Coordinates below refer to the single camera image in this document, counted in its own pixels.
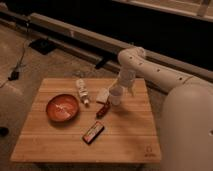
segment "logo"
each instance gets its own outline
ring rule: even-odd
[[[152,146],[149,145],[146,147],[146,151],[145,151],[145,157],[156,157],[156,154],[153,153],[153,150],[152,150]]]

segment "white bottle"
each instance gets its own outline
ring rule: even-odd
[[[81,101],[85,104],[89,104],[89,96],[88,96],[88,91],[86,89],[86,84],[84,80],[78,79],[76,80],[76,87],[78,89],[78,94],[81,99]]]

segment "gray floor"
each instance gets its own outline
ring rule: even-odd
[[[0,85],[3,83],[11,68],[16,65],[22,54],[25,35],[7,28],[0,23]],[[10,162],[10,155],[16,144],[18,135],[30,110],[33,99],[45,77],[116,77],[105,69],[96,70],[94,64],[78,59],[61,50],[54,50],[43,56],[31,48],[26,48],[25,67],[21,68],[20,79],[8,82],[0,89],[0,126],[10,129],[8,136],[0,137],[0,171],[9,170],[114,170],[114,171],[159,171],[158,164],[145,165],[104,165],[104,164],[33,164]],[[148,89],[156,126],[160,129],[160,110],[164,95],[154,89]]]

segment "white cup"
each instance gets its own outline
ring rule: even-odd
[[[135,81],[135,71],[121,68],[119,75],[118,75],[118,84],[130,88],[133,86]]]
[[[115,106],[121,103],[123,95],[123,88],[119,85],[113,86],[109,89],[109,102]]]

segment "white object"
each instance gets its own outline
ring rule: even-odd
[[[86,88],[86,84],[83,79],[76,80],[76,87],[78,89],[78,94],[81,99],[81,101],[85,104],[89,104],[89,95]]]
[[[106,88],[102,88],[100,89],[96,97],[96,102],[105,104],[107,102],[108,97],[109,97],[109,90]]]
[[[109,89],[109,102],[115,106],[121,103],[121,98],[123,95],[123,88],[121,86],[115,85]]]
[[[123,87],[131,88],[135,81],[135,71],[132,69],[121,68],[117,83]]]
[[[122,50],[118,60],[169,93],[162,111],[162,171],[213,171],[213,84],[147,61],[144,51]]]

